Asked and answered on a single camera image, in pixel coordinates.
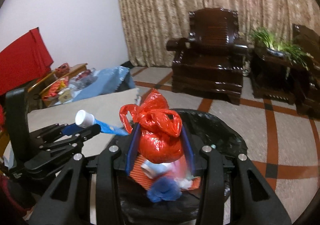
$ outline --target tiled floor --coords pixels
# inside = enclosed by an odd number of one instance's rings
[[[131,70],[143,99],[158,89],[171,108],[210,112],[238,132],[248,146],[248,156],[275,190],[294,222],[319,187],[320,121],[299,116],[294,105],[255,99],[249,78],[239,106],[171,92],[170,68],[135,67]],[[225,219],[230,219],[230,202]]]

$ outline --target potted plant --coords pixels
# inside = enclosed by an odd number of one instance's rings
[[[308,70],[305,57],[312,57],[310,54],[303,52],[302,48],[292,42],[285,42],[281,40],[276,42],[275,34],[268,31],[265,27],[259,27],[252,30],[250,34],[256,46],[266,46],[267,51],[277,57],[287,57],[291,64],[301,64]]]

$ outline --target plant pot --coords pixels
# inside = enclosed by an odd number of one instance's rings
[[[286,56],[286,53],[285,52],[282,52],[282,51],[276,51],[276,50],[273,50],[271,48],[267,48],[267,51],[268,53],[276,56],[276,57],[285,57]]]

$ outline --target green plant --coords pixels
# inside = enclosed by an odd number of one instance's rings
[[[275,51],[284,52],[289,58],[290,63],[301,64],[304,68],[308,70],[308,66],[304,60],[305,56],[311,57],[310,54],[304,53],[302,48],[298,45],[292,44],[291,42],[276,42],[275,34],[268,31],[265,27],[259,27],[256,30],[252,30],[250,33],[252,40],[263,42],[267,48]]]

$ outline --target white wall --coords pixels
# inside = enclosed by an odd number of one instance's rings
[[[68,62],[103,69],[128,60],[118,0],[5,0],[0,51],[38,26],[52,68]]]

